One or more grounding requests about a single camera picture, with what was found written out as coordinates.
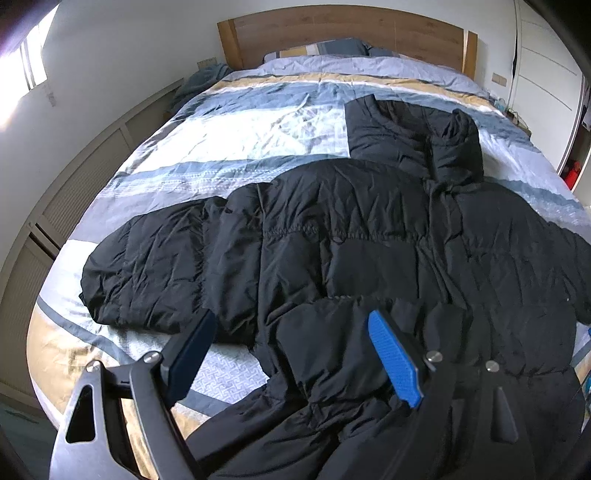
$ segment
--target sunlight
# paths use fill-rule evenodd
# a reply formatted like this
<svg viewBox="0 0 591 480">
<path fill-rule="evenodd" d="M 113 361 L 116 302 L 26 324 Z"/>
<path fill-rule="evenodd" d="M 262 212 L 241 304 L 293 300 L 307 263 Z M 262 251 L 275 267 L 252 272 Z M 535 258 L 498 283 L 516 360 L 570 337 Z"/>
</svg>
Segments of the sunlight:
<svg viewBox="0 0 591 480">
<path fill-rule="evenodd" d="M 0 128 L 6 126 L 18 101 L 33 87 L 30 86 L 31 81 L 33 85 L 39 85 L 47 80 L 41 52 L 58 7 L 49 12 L 27 35 L 29 83 L 20 48 L 0 58 Z"/>
</svg>

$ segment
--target white wall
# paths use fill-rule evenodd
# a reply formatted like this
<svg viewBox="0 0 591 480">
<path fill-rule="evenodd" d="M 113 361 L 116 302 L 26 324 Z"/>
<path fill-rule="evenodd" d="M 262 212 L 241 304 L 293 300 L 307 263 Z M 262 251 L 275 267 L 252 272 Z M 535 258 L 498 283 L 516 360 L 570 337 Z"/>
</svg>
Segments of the white wall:
<svg viewBox="0 0 591 480">
<path fill-rule="evenodd" d="M 223 58 L 216 23 L 257 11 L 328 0 L 64 0 L 43 57 L 57 105 L 43 88 L 23 97 L 0 132 L 0 265 L 51 182 L 98 133 L 156 91 Z M 513 0 L 342 0 L 406 10 L 479 35 L 476 80 L 510 80 L 515 51 Z"/>
</svg>

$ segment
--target black jacket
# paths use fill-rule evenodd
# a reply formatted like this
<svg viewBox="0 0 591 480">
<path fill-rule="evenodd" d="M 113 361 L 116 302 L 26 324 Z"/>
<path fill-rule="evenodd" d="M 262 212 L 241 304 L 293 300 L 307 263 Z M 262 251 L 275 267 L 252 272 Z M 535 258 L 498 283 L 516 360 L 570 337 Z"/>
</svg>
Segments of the black jacket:
<svg viewBox="0 0 591 480">
<path fill-rule="evenodd" d="M 372 127 L 366 100 L 347 109 L 351 155 L 366 160 L 133 218 L 88 259 L 81 298 L 99 323 L 161 332 L 206 307 L 220 340 L 252 349 L 268 384 L 188 439 L 210 478 L 337 479 L 369 455 L 379 478 L 410 409 L 367 334 L 377 308 L 427 350 L 501 364 L 550 471 L 582 424 L 570 361 L 576 320 L 590 320 L 591 247 L 482 182 L 463 112 L 370 99 Z"/>
</svg>

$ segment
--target bolt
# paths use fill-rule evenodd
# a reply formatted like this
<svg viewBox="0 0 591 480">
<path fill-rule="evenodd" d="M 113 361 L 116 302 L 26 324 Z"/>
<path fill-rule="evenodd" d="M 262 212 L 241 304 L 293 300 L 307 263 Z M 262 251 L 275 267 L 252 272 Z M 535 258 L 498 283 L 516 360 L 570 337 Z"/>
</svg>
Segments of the bolt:
<svg viewBox="0 0 591 480">
<path fill-rule="evenodd" d="M 144 362 L 147 364 L 154 364 L 160 360 L 159 352 L 148 352 L 144 355 Z"/>
<path fill-rule="evenodd" d="M 98 360 L 93 360 L 88 365 L 86 365 L 86 371 L 88 373 L 98 372 L 100 370 L 100 362 Z"/>
<path fill-rule="evenodd" d="M 489 372 L 494 374 L 496 374 L 501 368 L 494 360 L 489 360 L 487 363 L 485 363 L 485 367 Z"/>
<path fill-rule="evenodd" d="M 432 364 L 438 364 L 443 360 L 443 355 L 437 350 L 431 350 L 430 352 L 427 352 L 427 360 Z"/>
</svg>

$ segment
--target pillow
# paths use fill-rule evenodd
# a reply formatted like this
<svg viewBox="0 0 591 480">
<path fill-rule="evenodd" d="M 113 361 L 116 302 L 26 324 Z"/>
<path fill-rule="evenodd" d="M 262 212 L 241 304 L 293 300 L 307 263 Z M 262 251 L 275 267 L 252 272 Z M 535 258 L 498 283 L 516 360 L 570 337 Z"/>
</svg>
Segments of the pillow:
<svg viewBox="0 0 591 480">
<path fill-rule="evenodd" d="M 265 55 L 264 63 L 286 57 L 313 56 L 313 55 L 346 55 L 351 57 L 369 56 L 365 43 L 357 38 L 343 38 L 340 40 L 327 40 L 301 47 L 288 48 L 287 50 L 272 51 Z"/>
</svg>

